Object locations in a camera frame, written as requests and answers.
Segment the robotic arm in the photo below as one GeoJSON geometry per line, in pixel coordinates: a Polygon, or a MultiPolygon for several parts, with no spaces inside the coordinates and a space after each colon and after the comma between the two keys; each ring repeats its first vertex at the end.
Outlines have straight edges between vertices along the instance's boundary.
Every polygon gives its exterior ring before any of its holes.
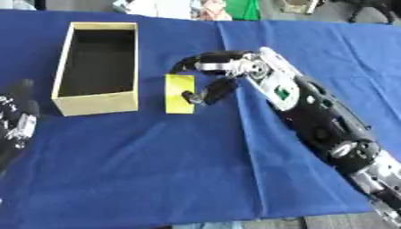
{"type": "Polygon", "coordinates": [[[35,131],[38,103],[31,99],[33,81],[23,80],[0,93],[0,173],[25,148],[35,131]]]}
{"type": "Polygon", "coordinates": [[[401,165],[371,136],[370,126],[281,55],[268,47],[206,53],[183,59],[171,73],[182,71],[221,76],[200,93],[185,91],[191,104],[212,105],[237,88],[236,79],[246,78],[307,148],[401,228],[401,165]]]}

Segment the robot forearm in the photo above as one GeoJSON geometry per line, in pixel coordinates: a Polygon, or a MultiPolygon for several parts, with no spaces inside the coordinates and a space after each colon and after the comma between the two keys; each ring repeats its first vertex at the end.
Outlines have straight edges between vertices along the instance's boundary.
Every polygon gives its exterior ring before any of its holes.
{"type": "Polygon", "coordinates": [[[367,196],[384,219],[401,226],[401,165],[371,136],[371,127],[317,81],[267,47],[185,58],[171,72],[187,70],[222,75],[200,93],[184,92],[193,104],[211,105],[237,88],[237,78],[246,78],[305,146],[367,196]]]}

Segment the open box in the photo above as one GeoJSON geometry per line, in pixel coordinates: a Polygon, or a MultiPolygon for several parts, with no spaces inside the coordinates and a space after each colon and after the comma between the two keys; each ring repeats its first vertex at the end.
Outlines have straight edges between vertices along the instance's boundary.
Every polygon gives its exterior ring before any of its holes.
{"type": "Polygon", "coordinates": [[[138,110],[137,24],[72,22],[51,98],[65,116],[138,110]]]}

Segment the yellow block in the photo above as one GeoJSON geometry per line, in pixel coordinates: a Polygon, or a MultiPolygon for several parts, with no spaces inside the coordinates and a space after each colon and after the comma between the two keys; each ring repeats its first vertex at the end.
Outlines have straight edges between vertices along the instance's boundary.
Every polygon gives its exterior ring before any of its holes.
{"type": "Polygon", "coordinates": [[[195,91],[193,75],[166,75],[166,113],[193,114],[193,105],[182,96],[184,91],[195,91]]]}

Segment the green component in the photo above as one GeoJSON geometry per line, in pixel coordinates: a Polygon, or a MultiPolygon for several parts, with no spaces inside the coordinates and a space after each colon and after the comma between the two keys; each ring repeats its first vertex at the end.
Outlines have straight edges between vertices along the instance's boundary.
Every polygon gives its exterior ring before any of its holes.
{"type": "Polygon", "coordinates": [[[286,89],[281,89],[280,86],[276,87],[274,92],[281,98],[281,100],[286,100],[286,98],[290,96],[290,93],[286,89]]]}
{"type": "Polygon", "coordinates": [[[258,0],[226,0],[226,11],[237,20],[260,19],[258,0]]]}

